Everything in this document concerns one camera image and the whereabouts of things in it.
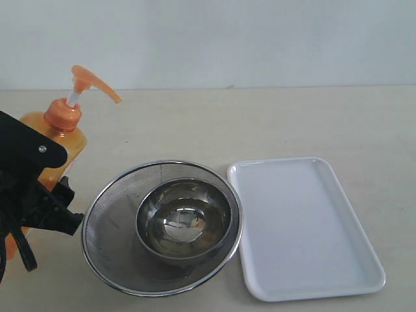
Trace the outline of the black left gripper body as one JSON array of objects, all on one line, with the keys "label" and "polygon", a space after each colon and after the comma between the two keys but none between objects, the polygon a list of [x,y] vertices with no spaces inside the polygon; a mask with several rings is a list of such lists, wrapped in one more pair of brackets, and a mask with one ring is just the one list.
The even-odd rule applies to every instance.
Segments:
[{"label": "black left gripper body", "polygon": [[1,169],[1,210],[19,226],[74,235],[83,221],[68,209],[74,197],[67,176],[48,190],[27,173]]}]

